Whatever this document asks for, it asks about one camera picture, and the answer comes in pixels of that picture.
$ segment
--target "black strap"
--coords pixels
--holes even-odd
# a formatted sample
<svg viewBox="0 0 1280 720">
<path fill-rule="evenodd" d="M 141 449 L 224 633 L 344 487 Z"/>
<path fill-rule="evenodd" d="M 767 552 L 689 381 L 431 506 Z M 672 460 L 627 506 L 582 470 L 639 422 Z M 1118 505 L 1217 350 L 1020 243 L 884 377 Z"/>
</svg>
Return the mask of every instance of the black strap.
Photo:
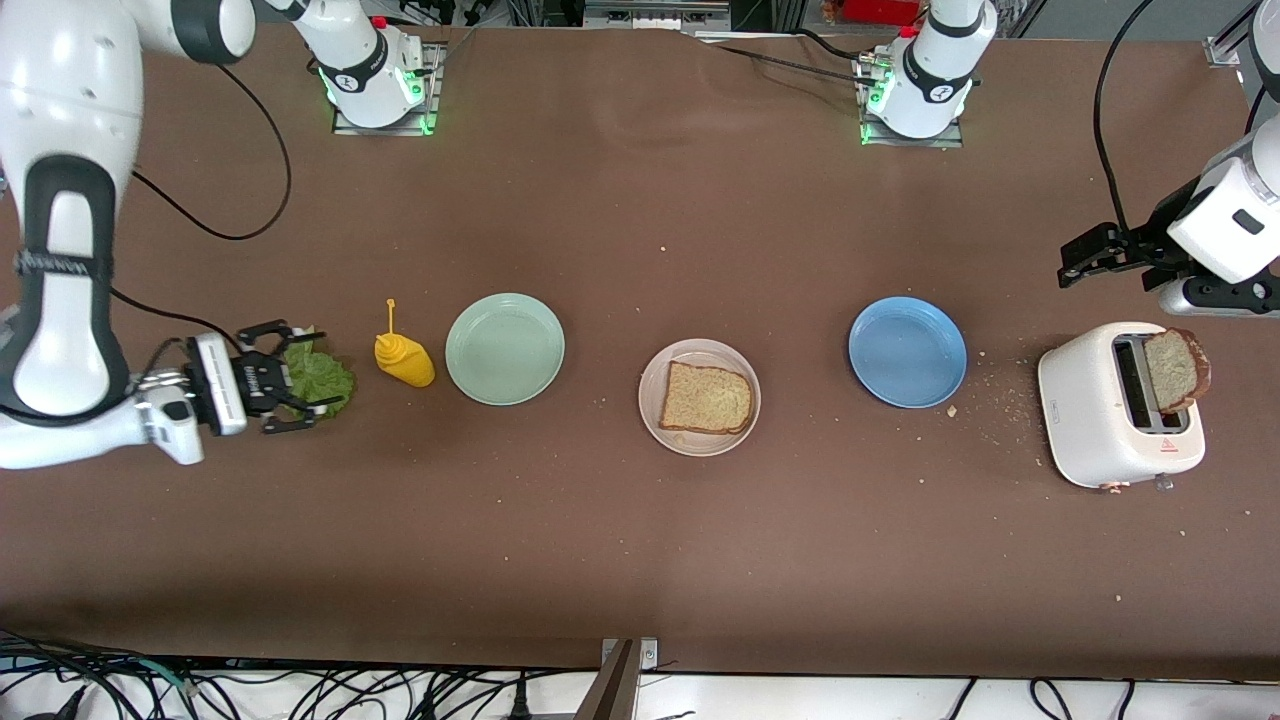
<svg viewBox="0 0 1280 720">
<path fill-rule="evenodd" d="M 954 27 L 942 24 L 942 20 L 934 17 L 933 13 L 929 13 L 929 27 L 932 27 L 933 29 L 941 32 L 947 37 L 969 37 L 970 35 L 978 32 L 978 28 L 982 27 L 982 20 L 986 17 L 987 17 L 986 4 L 983 4 L 983 6 L 978 9 L 978 18 L 974 19 L 972 23 L 969 23 L 968 27 Z"/>
<path fill-rule="evenodd" d="M 320 63 L 320 70 L 329 78 L 329 82 L 343 92 L 360 92 L 365 90 L 365 83 L 369 82 L 369 78 L 381 72 L 383 65 L 387 64 L 387 36 L 380 32 L 374 32 L 374 35 L 378 37 L 378 44 L 362 63 L 357 63 L 349 68 L 332 68 Z"/>
<path fill-rule="evenodd" d="M 292 23 L 293 20 L 301 18 L 302 13 L 307 12 L 308 4 L 310 4 L 308 0 L 293 0 L 293 3 L 291 3 L 288 8 L 276 12 L 284 15 L 284 19 Z"/>
<path fill-rule="evenodd" d="M 964 90 L 965 83 L 973 77 L 973 72 L 952 79 L 942 79 L 938 76 L 931 74 L 915 60 L 914 42 L 908 45 L 906 51 L 902 53 L 902 67 L 906 70 L 906 77 L 911 78 L 911 85 L 920 88 L 924 101 L 933 105 L 941 105 L 955 97 L 955 94 Z"/>
<path fill-rule="evenodd" d="M 110 284 L 113 268 L 110 261 L 63 255 L 60 252 L 38 252 L 22 250 L 13 259 L 13 269 L 18 275 L 52 273 L 58 275 L 78 275 Z"/>
</svg>

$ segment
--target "white toaster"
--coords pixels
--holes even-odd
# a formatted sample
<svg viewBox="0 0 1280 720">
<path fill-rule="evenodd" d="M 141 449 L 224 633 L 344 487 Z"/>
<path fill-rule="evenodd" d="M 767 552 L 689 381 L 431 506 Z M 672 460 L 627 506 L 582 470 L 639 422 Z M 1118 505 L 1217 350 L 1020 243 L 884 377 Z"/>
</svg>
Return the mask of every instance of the white toaster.
<svg viewBox="0 0 1280 720">
<path fill-rule="evenodd" d="M 1068 480 L 1117 488 L 1190 470 L 1204 457 L 1199 409 L 1157 410 L 1143 340 L 1152 323 L 1110 323 L 1039 361 L 1053 462 Z"/>
</svg>

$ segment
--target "mustard bottle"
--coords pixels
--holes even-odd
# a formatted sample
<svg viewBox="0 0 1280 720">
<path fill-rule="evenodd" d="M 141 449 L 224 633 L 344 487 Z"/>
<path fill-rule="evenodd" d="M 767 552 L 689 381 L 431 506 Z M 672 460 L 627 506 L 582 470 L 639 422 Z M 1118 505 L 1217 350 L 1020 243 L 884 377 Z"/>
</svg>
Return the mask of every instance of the mustard bottle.
<svg viewBox="0 0 1280 720">
<path fill-rule="evenodd" d="M 396 334 L 396 301 L 387 301 L 387 334 L 374 341 L 374 359 L 384 373 L 413 387 L 426 387 L 435 379 L 435 365 L 417 342 Z"/>
</svg>

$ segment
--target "slice of bread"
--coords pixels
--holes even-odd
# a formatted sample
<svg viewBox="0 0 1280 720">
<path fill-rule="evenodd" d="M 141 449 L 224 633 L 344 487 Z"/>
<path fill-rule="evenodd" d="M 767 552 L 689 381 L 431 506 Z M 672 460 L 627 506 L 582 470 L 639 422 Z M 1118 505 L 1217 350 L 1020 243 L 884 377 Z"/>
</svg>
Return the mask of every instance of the slice of bread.
<svg viewBox="0 0 1280 720">
<path fill-rule="evenodd" d="M 662 404 L 664 430 L 737 434 L 751 421 L 751 384 L 721 368 L 672 363 Z"/>
<path fill-rule="evenodd" d="M 1208 359 L 1190 331 L 1169 328 L 1148 337 L 1142 347 L 1161 413 L 1187 410 L 1208 392 Z"/>
</svg>

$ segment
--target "green plate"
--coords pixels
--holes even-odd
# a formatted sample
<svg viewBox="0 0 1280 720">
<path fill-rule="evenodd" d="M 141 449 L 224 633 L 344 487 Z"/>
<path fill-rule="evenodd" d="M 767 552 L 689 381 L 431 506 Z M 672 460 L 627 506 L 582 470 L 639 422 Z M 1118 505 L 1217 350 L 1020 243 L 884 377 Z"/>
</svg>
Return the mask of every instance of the green plate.
<svg viewBox="0 0 1280 720">
<path fill-rule="evenodd" d="M 564 360 L 556 313 L 515 292 L 490 295 L 453 322 L 444 345 L 449 377 L 485 405 L 516 405 L 547 389 Z"/>
</svg>

